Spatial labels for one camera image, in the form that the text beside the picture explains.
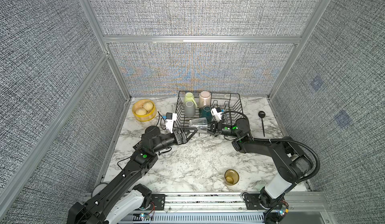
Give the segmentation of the clear glass cup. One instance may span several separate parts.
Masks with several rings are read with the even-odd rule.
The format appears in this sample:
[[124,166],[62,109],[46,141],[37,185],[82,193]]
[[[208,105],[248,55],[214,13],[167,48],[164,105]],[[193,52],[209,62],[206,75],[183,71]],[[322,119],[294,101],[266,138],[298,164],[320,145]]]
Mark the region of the clear glass cup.
[[208,120],[205,117],[191,119],[188,125],[192,128],[197,128],[198,133],[206,133],[208,131]]

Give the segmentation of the dark green mug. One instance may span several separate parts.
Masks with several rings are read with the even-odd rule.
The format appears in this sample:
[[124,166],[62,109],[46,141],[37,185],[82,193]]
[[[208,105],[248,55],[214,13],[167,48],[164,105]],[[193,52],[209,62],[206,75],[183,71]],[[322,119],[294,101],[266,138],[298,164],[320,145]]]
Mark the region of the dark green mug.
[[208,123],[211,122],[213,118],[211,114],[211,107],[203,106],[202,108],[200,108],[200,117],[205,118]]

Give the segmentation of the grey mug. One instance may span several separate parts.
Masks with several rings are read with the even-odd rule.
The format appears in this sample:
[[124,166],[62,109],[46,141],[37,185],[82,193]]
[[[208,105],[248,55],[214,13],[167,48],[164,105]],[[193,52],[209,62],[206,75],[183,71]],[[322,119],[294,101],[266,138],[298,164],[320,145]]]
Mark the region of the grey mug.
[[196,115],[196,105],[193,101],[184,104],[184,114],[186,118],[193,118]]

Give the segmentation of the pink iridescent mug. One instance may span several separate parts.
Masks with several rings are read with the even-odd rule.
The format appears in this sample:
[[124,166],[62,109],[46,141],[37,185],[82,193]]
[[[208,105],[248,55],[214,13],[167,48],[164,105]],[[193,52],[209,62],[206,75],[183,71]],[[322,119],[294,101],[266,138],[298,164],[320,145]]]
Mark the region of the pink iridescent mug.
[[205,106],[211,105],[211,93],[209,91],[202,91],[199,94],[199,108],[202,109]]

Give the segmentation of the light green mug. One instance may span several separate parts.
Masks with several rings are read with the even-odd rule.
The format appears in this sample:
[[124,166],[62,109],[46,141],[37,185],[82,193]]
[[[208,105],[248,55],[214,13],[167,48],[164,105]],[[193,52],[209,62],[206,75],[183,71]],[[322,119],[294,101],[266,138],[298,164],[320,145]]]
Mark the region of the light green mug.
[[195,101],[195,97],[194,97],[194,95],[193,95],[192,92],[187,92],[187,93],[185,94],[185,96],[184,96],[184,103],[187,103],[187,102],[189,102],[189,101],[191,101],[191,102],[194,104],[195,108],[198,107],[198,105],[197,105],[197,103],[196,103],[196,101]]

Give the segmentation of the amber glass cup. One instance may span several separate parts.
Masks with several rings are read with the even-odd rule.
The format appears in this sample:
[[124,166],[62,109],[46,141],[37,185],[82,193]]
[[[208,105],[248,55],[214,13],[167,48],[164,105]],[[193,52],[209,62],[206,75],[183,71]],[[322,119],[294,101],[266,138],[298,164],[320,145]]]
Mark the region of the amber glass cup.
[[236,185],[240,179],[238,172],[234,169],[226,170],[224,177],[225,177],[225,183],[227,185]]

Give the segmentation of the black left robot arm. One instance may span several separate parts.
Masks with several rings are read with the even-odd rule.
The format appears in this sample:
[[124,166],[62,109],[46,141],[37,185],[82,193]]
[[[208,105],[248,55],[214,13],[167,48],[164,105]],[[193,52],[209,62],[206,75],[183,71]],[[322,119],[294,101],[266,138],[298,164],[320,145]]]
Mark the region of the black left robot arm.
[[162,134],[157,126],[146,128],[135,151],[120,173],[99,193],[86,203],[75,203],[68,213],[68,224],[106,224],[108,214],[123,195],[138,180],[145,176],[158,160],[158,153],[173,145],[188,143],[198,132],[197,128],[175,129],[172,133]]

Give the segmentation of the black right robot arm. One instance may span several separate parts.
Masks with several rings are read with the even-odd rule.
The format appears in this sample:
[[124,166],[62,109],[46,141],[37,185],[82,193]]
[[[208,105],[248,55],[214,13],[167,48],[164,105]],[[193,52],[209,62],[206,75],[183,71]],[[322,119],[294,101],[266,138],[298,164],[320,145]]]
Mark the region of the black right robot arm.
[[255,138],[251,134],[248,117],[241,112],[222,112],[219,108],[214,108],[211,109],[211,115],[213,121],[209,123],[208,133],[234,137],[232,146],[237,152],[272,158],[277,174],[260,190],[261,208],[267,210],[275,207],[299,183],[318,174],[320,159],[309,146],[290,137]]

